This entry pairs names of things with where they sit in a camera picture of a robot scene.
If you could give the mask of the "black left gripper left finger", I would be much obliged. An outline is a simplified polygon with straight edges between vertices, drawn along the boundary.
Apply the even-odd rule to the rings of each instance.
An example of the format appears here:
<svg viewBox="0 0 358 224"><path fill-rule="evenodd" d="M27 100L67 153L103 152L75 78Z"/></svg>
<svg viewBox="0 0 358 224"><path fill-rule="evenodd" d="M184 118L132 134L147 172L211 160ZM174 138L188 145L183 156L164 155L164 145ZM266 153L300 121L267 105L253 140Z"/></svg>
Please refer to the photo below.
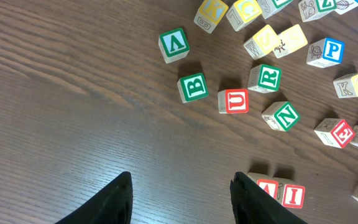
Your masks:
<svg viewBox="0 0 358 224"><path fill-rule="evenodd" d="M125 171L56 224L130 224L132 206L132 178Z"/></svg>

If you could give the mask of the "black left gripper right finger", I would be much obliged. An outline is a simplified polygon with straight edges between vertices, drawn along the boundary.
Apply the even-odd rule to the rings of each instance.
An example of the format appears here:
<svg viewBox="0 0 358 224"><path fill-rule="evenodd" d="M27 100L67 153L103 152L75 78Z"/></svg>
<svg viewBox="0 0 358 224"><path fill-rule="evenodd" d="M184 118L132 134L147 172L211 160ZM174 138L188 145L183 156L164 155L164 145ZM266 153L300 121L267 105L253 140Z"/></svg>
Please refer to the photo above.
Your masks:
<svg viewBox="0 0 358 224"><path fill-rule="evenodd" d="M243 172L230 183L236 224L307 224L281 206Z"/></svg>

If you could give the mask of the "red A block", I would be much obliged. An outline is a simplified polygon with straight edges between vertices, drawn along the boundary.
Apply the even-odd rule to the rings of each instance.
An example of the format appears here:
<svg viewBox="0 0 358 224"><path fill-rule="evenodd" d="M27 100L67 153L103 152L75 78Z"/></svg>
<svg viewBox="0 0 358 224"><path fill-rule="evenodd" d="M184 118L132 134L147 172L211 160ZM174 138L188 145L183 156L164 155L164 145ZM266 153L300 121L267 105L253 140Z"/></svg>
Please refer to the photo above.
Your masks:
<svg viewBox="0 0 358 224"><path fill-rule="evenodd" d="M279 185L278 181L273 180L265 174L258 174L253 172L248 172L247 176L271 197L274 199L277 198Z"/></svg>

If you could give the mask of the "red I block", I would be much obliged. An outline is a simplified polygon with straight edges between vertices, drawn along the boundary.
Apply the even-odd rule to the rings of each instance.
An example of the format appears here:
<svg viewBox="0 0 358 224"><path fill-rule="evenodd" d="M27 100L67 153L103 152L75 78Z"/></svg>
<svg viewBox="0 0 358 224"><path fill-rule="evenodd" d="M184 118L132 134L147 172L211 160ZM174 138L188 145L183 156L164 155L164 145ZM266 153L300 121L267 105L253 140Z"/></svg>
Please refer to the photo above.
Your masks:
<svg viewBox="0 0 358 224"><path fill-rule="evenodd" d="M290 179L274 177L278 182L276 201L285 208L303 208L306 188Z"/></svg>

